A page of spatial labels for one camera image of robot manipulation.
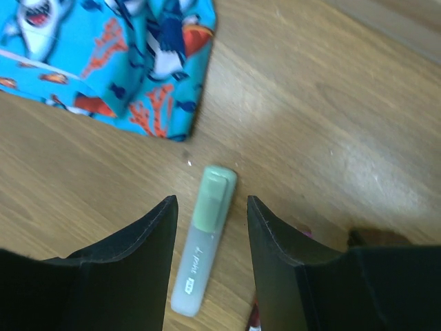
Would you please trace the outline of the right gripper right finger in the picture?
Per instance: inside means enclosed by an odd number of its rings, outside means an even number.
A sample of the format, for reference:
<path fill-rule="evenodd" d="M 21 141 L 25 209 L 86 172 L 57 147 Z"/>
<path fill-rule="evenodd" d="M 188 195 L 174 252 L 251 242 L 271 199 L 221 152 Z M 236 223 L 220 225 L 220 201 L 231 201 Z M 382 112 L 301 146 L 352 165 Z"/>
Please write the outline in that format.
<path fill-rule="evenodd" d="M 329 248 L 247 200 L 256 297 L 264 330 L 439 330 L 440 247 L 355 229 Z"/>

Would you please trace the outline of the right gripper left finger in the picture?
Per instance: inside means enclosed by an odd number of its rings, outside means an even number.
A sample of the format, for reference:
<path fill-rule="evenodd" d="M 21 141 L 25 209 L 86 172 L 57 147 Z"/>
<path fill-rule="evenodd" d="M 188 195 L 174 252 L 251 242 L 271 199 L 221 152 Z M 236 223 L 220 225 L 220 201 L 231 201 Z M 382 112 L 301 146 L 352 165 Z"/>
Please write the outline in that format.
<path fill-rule="evenodd" d="M 2 330 L 161 330 L 178 219 L 175 196 L 66 258 L 1 251 Z"/>

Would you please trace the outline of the pink red pen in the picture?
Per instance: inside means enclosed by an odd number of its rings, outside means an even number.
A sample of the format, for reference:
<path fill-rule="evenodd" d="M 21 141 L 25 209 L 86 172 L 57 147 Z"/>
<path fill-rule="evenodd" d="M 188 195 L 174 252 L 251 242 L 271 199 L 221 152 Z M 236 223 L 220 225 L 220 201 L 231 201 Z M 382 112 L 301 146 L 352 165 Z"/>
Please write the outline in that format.
<path fill-rule="evenodd" d="M 260 315 L 258 309 L 257 297 L 254 298 L 252 309 L 249 314 L 248 322 L 245 327 L 245 331 L 261 331 Z"/>

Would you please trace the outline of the mint green highlighter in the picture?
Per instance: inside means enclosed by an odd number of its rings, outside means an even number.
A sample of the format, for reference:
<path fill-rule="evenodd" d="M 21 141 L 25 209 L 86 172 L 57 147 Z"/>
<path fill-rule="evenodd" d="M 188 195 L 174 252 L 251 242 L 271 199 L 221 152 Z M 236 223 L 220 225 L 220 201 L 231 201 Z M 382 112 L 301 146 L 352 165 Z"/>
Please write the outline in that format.
<path fill-rule="evenodd" d="M 195 317 L 201 308 L 237 174 L 209 165 L 204 169 L 171 296 L 173 311 Z"/>

